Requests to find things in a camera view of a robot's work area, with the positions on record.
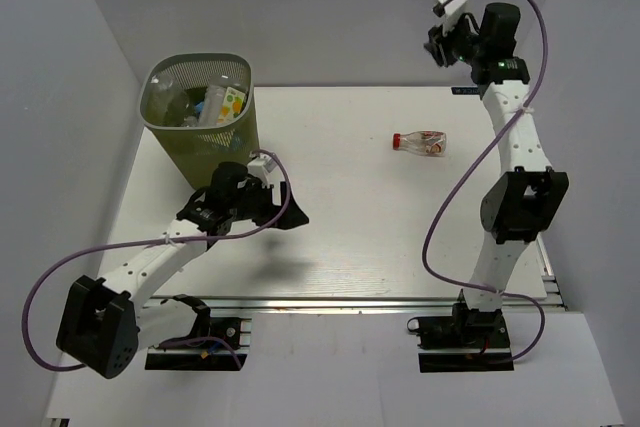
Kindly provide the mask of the olive green mesh bin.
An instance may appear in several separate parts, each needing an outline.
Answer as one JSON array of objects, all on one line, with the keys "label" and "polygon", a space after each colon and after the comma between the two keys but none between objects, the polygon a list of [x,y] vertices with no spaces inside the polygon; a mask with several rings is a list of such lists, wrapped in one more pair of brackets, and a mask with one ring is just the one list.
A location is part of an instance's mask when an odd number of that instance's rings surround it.
[{"label": "olive green mesh bin", "polygon": [[[163,126],[156,108],[160,95],[153,78],[168,75],[192,104],[204,100],[213,84],[245,94],[238,117],[215,127]],[[259,147],[250,64],[231,53],[183,53],[161,60],[149,72],[140,93],[139,116],[186,181],[194,188],[207,185],[213,170],[225,161],[246,164]]]}]

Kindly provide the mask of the dark blue corner label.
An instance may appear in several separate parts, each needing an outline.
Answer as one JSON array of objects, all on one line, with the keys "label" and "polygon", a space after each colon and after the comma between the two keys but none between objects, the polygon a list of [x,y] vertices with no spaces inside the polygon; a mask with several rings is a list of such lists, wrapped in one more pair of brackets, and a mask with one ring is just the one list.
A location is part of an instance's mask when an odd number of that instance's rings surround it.
[{"label": "dark blue corner label", "polygon": [[474,86],[452,86],[451,93],[458,96],[478,96],[479,89]]}]

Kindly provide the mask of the orange label juice bottle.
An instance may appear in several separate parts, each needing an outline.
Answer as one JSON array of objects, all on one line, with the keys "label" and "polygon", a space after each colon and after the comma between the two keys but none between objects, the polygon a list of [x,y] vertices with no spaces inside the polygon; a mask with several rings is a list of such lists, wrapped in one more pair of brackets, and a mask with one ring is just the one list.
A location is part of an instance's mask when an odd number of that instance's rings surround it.
[{"label": "orange label juice bottle", "polygon": [[222,127],[235,121],[244,109],[246,93],[235,87],[209,85],[196,106],[200,127]]}]

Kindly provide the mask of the red cap clear bottle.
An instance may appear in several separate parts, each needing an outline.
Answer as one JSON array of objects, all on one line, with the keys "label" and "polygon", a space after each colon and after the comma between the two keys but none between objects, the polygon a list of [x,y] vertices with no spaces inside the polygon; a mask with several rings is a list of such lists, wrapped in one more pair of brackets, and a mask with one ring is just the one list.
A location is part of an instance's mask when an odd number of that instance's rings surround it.
[{"label": "red cap clear bottle", "polygon": [[446,150],[447,137],[440,131],[416,131],[409,134],[394,133],[392,147],[419,156],[440,156]]}]

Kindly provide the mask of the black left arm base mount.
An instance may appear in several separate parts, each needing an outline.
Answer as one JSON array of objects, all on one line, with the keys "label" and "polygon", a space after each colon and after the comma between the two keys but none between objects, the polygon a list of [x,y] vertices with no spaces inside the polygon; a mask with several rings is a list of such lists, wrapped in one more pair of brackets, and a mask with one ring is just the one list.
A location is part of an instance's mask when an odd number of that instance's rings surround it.
[{"label": "black left arm base mount", "polygon": [[248,356],[251,320],[218,315],[186,294],[148,301],[136,325],[150,371],[239,371]]}]

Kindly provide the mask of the clear bottle small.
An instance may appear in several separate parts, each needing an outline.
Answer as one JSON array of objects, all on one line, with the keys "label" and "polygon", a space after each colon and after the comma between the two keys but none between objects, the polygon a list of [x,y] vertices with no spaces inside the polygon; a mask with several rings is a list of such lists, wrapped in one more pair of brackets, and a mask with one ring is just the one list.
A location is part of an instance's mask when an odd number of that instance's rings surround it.
[{"label": "clear bottle small", "polygon": [[149,120],[163,127],[195,127],[198,114],[187,92],[168,73],[159,73],[150,81]]}]

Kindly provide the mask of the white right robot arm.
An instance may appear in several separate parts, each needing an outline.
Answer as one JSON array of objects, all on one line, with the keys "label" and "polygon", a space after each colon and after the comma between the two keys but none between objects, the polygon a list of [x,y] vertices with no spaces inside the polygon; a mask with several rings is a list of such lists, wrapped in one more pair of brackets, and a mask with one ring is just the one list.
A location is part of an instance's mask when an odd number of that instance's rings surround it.
[{"label": "white right robot arm", "polygon": [[452,312],[453,337],[472,346],[497,328],[502,294],[517,261],[550,226],[569,179],[552,167],[524,106],[530,75],[514,54],[519,8],[490,3],[480,23],[467,11],[466,0],[437,5],[434,11],[442,22],[430,29],[425,48],[441,67],[457,61],[470,66],[498,139],[500,177],[480,206],[482,248]]}]

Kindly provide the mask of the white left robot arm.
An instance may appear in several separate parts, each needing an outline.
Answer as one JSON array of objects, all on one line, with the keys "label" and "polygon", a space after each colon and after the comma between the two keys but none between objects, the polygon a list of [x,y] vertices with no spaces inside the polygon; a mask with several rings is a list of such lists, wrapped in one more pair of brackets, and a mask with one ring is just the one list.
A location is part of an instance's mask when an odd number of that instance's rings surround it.
[{"label": "white left robot arm", "polygon": [[120,375],[148,347],[234,349],[212,328],[210,307],[177,294],[155,307],[148,300],[192,260],[207,253],[232,226],[291,230],[308,224],[288,181],[275,201],[267,160],[223,162],[209,185],[198,188],[159,237],[115,270],[71,286],[56,338],[57,347],[106,379]]}]

